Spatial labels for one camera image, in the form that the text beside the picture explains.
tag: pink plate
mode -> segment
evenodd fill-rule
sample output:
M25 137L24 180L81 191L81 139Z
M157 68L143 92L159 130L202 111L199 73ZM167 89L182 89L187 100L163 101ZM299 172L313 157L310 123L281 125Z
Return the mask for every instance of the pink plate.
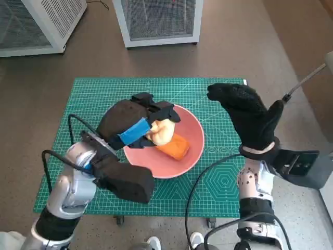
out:
M197 163L203 152L204 135L198 119L181 106L175 105L174 110L181 118L181 121L176 123L175 133L190 143L190 148L182 160L175 160L154 147L124 148L125 155L132 165L149 168L152 175L159 179L169 179L186 173Z

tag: wire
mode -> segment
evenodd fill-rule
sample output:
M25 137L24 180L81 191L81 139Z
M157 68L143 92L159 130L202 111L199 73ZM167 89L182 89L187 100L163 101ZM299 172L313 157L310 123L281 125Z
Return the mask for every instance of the wire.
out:
M102 0L99 0L99 1L89 1L89 2L87 2L87 4L92 4L92 3L101 3L101 4L104 5L104 7L105 7L107 10L110 10L109 6L108 6L106 3L104 3Z
M66 159L62 155L59 155L58 153L56 153L52 150L46 149L46 150L42 151L42 161L43 161L43 167L44 167L44 172L45 172L45 176L46 176L47 187L48 187L49 193L51 193L51 191L52 191L52 183L51 183L50 174L48 172L47 161L46 161L46 157L45 157L46 154L56 157L58 160L62 161L64 164L66 164L78 171L81 171L81 172L87 173L87 174L92 174L91 171L89 171L88 169L85 169L83 167L80 167L80 166L72 163L70 160Z
M194 194L194 191L195 191L195 188L197 187L199 181L201 180L202 176L207 172L209 171L210 169L212 169L214 166L220 164L220 163L224 163L226 162L227 160L230 160L232 158L235 158L235 157L238 157L240 156L240 154L234 154L234 155L230 155L230 156L227 156L227 157L224 157L214 163L212 163L210 166L206 167L206 169L201 172L201 174L199 175L199 177L197 178L196 182L194 183L193 187L192 187L192 190L190 192L190 195L189 195L189 198L188 198L188 201L187 201L187 205L186 205L186 210L185 210L185 231L186 231L186 237L187 237L187 242L188 242L188 245L189 245L189 248L190 250L194 250L193 247L192 247L192 244L191 244L191 240L190 240L190 235L189 235L189 232L188 232L188 210L189 210L189 205L192 201L192 198L193 198L193 194ZM246 217L243 217L241 219L237 219L237 220L234 220L234 221L231 221L231 222L228 222L226 224L223 224L221 226L218 226L217 228L214 228L212 229L211 231L209 231L206 236L204 237L204 248L205 250L209 250L209 247L208 247L208 238L213 235L214 233L222 230L222 229L225 229L227 227L230 227L232 225L235 225L239 222L242 222L242 221L246 221L246 220L249 220L249 219L252 219L253 217L256 217L258 215L270 215L272 216L277 222L278 224L280 225L282 231L283 231L283 234L286 238L286 242L287 242L287 245L288 245L288 249L289 250L292 250L291 248L291 245L290 245L290 241L289 241L289 237L288 237L288 234L287 234L287 231L285 229L285 227L283 226L282 222L280 221L280 219L276 216L276 215L272 215L270 213L267 213L267 212L256 212L254 214L251 214L249 216L246 216Z
M69 114L68 115L68 130L69 130L69 137L71 139L71 145L74 144L74 135L73 135L73 129L72 129L72 122L71 122L71 118L75 118L76 120L80 121L82 124L84 124L90 131L92 131L95 135L97 135L98 137L99 134L96 132L96 130L85 120L83 120L81 117L75 115L75 114Z
M189 209L189 205L192 201L192 197L193 197L193 194L194 194L194 191L195 191L195 188L197 187L199 181L201 180L202 176L210 169L212 169L214 166L220 164L220 163L224 163L225 161L229 160L229 159L232 159L234 157L237 157L237 156L240 156L240 154L235 154L235 155L230 155L230 156L227 156L227 157L224 157L214 163L212 163L210 166L206 167L206 169L201 172L201 174L199 175L199 177L197 178L196 182L194 183L193 187L192 187L192 190L189 194L189 198L188 198L188 201L187 201L187 205L186 205L186 210L185 210L185 231L186 231L186 237L187 237L187 242L188 242L188 245L189 245L189 248L190 250L194 250L193 247L192 247L192 244L191 244L191 239L190 239L190 235L189 235L189 232L188 232L188 209Z
M287 245L288 245L288 249L289 249L289 250L292 250L291 245L290 245L290 241L289 241L289 237L288 237L288 234L287 234L287 231L286 231L285 227L283 226L282 222L280 221L280 219L279 219L276 215L272 215L272 214L270 214L269 212L256 212L256 213L251 214L251 215L249 215L249 216L243 217L243 218L241 218L241 219L233 220L233 221L231 221L231 222L225 223L225 224L223 224L223 225L221 225L221 226L218 226L217 228L212 229L212 230L209 231L209 232L206 234L206 236L204 237L204 242L203 242L203 244L204 244L204 248L205 248L205 250L209 250L209 247L208 247L208 238L209 238L210 236L212 236L214 233L216 233L216 232L218 232L218 231L220 231L220 230L223 230L223 229L225 229L225 228L227 228L227 227L230 227L230 226L232 226L232 225L235 225L235 224L237 224L237 223L240 223L240 222L243 222L243 221L246 221L246 220L250 220L250 219L252 219L253 217L256 217L256 216L258 216L258 215L269 215L269 216L272 216L272 217L277 221L277 223L280 225L280 227L281 227L281 229L282 229L282 231L283 231L283 234L284 234L284 236L285 236L285 238L286 238L286 242L287 242Z
M282 98L285 103L287 103L290 99L292 94L299 89L304 82L307 82L311 78L313 78L315 75L317 75L319 72L321 72L326 67L326 64L320 65L318 68L316 68L314 71L312 71L310 74L308 74L302 81L300 81L296 86L294 86L287 94L284 95Z

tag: black glove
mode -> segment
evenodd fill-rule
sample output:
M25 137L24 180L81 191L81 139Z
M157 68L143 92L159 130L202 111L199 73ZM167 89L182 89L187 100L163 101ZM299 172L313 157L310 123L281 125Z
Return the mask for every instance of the black glove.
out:
M117 102L104 114L98 125L97 133L114 150L121 149L125 145L131 148L155 146L144 135L155 120L170 119L173 122L180 122L181 119L173 107L173 104L166 101L155 103L153 95L147 92L135 94L130 100ZM138 139L126 144L120 136L124 132L134 135Z
M275 140L274 130L284 108L282 100L267 110L254 89L224 83L210 85L207 97L219 101L228 112L242 146L261 151Z

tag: sneaker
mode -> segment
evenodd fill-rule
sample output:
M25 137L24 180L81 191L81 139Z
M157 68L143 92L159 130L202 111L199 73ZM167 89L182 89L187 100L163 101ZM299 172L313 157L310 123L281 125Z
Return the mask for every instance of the sneaker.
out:
M203 235L199 232L194 232L191 235L190 240L193 249L196 249L199 244L203 243Z
M160 239L156 236L150 237L147 240L147 243L152 247L154 250L161 250L161 242Z

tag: cutting mat grid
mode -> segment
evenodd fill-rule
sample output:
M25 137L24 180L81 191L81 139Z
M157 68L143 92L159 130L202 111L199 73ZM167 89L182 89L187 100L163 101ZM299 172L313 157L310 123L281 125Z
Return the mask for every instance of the cutting mat grid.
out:
M189 109L204 129L205 146L198 163L177 178L155 179L156 188L149 204L138 204L116 198L111 192L98 189L87 214L184 216L190 190L204 168L229 154L238 152L240 139L227 112L218 102L208 100L207 86L216 82L243 84L243 79L222 78L78 78L75 80L65 113L53 144L53 150L64 155L70 146L67 115L74 113L97 127L103 114L117 101L132 94L149 92L154 100L166 100ZM75 139L86 128L73 122ZM126 161L123 151L118 151ZM244 165L242 157L214 167L199 183L189 212L197 217L238 217L236 178ZM62 163L51 157L48 161L53 185L62 171ZM34 206L41 212L48 198L45 176Z

